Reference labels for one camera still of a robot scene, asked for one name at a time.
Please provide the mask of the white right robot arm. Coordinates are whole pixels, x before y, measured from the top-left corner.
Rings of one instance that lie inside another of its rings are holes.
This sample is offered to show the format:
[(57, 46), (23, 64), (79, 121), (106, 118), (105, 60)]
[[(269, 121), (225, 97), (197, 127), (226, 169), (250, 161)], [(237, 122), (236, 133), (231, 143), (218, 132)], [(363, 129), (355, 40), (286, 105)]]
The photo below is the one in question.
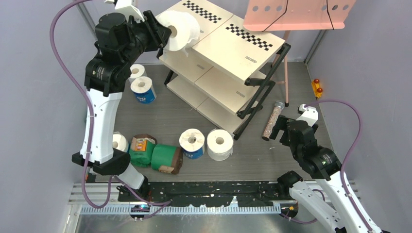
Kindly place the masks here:
[(280, 142), (288, 146), (300, 167), (313, 178), (331, 201), (318, 197), (294, 171), (277, 179), (277, 192), (283, 199), (293, 198), (303, 205), (331, 233), (381, 233), (370, 218), (343, 172), (337, 155), (319, 146), (315, 139), (317, 125), (280, 115), (270, 138), (283, 131)]

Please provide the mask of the glitter microphone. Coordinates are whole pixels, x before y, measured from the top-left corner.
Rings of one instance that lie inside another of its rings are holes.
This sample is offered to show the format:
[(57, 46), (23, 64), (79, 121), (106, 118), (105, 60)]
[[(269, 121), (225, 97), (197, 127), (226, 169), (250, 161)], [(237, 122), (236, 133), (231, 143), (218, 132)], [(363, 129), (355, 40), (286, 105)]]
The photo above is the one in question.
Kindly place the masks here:
[(277, 119), (279, 117), (279, 115), (281, 114), (282, 110), (285, 107), (285, 103), (281, 102), (281, 101), (276, 101), (274, 104), (274, 108), (273, 111), (270, 115), (270, 118), (267, 122), (267, 125), (263, 131), (262, 134), (262, 139), (265, 141), (269, 141), (270, 140), (270, 136), (272, 134), (273, 128), (277, 122)]

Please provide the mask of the white paper towel roll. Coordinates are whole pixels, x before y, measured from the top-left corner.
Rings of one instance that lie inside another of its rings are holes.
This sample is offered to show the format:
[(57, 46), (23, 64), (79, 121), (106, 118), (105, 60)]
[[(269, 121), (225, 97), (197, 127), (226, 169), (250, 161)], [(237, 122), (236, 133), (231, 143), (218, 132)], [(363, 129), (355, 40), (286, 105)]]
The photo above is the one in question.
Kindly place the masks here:
[(166, 53), (180, 52), (188, 57), (188, 50), (200, 38), (200, 25), (196, 18), (187, 12), (168, 10), (157, 15), (156, 19), (172, 32), (164, 51)]
[(233, 154), (234, 140), (229, 132), (214, 129), (207, 135), (207, 153), (215, 161), (226, 160)]
[(129, 82), (132, 83), (135, 79), (139, 77), (146, 77), (145, 67), (141, 64), (133, 64), (130, 67), (131, 75), (128, 78)]

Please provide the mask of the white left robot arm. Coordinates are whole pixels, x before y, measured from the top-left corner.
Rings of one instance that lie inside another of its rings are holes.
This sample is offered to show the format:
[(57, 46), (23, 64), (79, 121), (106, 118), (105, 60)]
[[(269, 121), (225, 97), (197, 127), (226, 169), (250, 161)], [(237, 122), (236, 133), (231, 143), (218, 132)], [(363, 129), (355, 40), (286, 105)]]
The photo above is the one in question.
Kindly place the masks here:
[(86, 122), (85, 141), (72, 156), (80, 166), (101, 175), (115, 175), (130, 187), (138, 201), (149, 195), (147, 178), (131, 164), (128, 153), (112, 146), (117, 108), (131, 76), (131, 66), (145, 52), (162, 53), (171, 30), (161, 25), (147, 10), (142, 20), (110, 13), (100, 18), (95, 28), (98, 53), (86, 66), (86, 95), (91, 102)]

